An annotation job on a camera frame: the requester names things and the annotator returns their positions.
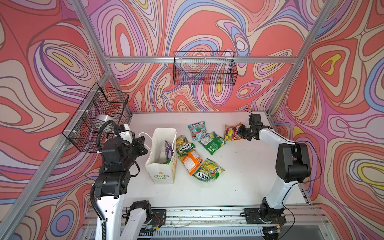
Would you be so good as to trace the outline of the orange Fox's fruits candy bag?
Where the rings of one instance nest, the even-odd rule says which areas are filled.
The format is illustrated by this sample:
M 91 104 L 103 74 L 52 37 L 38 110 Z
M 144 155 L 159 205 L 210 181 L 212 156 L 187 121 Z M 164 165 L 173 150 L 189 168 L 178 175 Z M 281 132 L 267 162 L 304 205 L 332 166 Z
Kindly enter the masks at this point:
M 225 142 L 228 141 L 239 141 L 242 140 L 243 138 L 239 135 L 238 130 L 242 123 L 239 123 L 234 126 L 225 126 L 225 135 L 224 135 L 224 140 Z

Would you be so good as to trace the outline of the white paper bag with flowers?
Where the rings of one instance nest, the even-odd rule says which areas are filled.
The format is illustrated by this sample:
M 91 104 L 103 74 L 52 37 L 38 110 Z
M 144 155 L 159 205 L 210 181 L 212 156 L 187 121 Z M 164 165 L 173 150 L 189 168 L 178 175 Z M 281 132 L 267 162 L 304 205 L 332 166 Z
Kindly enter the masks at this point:
M 150 156 L 145 167 L 151 179 L 156 185 L 172 185 L 175 183 L 177 168 L 176 153 L 177 130 L 173 128 L 157 128 L 150 137 Z M 174 150 L 174 155 L 169 165 L 165 165 L 165 140 L 168 141 Z

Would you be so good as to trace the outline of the purple Fox's candy bag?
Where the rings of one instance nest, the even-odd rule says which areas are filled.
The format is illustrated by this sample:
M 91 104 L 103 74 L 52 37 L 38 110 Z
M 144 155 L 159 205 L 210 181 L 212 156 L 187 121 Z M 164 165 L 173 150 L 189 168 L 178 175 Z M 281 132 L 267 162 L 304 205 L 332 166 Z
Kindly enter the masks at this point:
M 173 146 L 165 140 L 165 156 L 166 156 L 166 161 L 168 159 L 172 159 L 173 155 L 174 155 L 174 150 L 173 150 Z

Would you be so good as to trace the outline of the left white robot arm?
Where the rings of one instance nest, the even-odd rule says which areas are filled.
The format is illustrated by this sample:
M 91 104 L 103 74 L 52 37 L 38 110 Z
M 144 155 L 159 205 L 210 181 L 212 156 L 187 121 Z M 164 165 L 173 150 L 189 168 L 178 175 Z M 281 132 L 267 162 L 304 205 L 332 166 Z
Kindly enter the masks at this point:
M 100 204 L 102 200 L 118 200 L 120 196 L 128 191 L 128 184 L 132 175 L 130 168 L 136 165 L 136 159 L 146 155 L 148 150 L 145 148 L 145 137 L 133 138 L 131 142 L 122 137 L 116 137 L 107 140 L 103 145 L 101 138 L 97 137 L 96 146 L 102 156 L 102 167 L 99 176 L 91 188 L 91 205 L 95 210 L 100 223 L 99 231 L 102 240 L 108 239 L 108 234 L 115 233 L 115 230 L 109 230 L 107 223 L 112 218 L 106 217 L 106 214 L 114 214 L 107 209 L 102 210 Z

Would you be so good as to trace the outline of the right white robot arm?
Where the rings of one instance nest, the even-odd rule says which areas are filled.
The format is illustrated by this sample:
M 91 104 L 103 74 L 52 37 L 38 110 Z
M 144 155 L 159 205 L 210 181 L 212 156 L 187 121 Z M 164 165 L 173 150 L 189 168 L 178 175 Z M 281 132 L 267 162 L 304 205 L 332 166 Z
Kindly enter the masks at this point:
M 290 141 L 264 125 L 259 114 L 250 114 L 249 126 L 241 125 L 238 134 L 247 141 L 261 140 L 276 152 L 277 178 L 269 194 L 263 198 L 258 216 L 265 224 L 282 222 L 285 203 L 291 190 L 311 176 L 308 146 Z

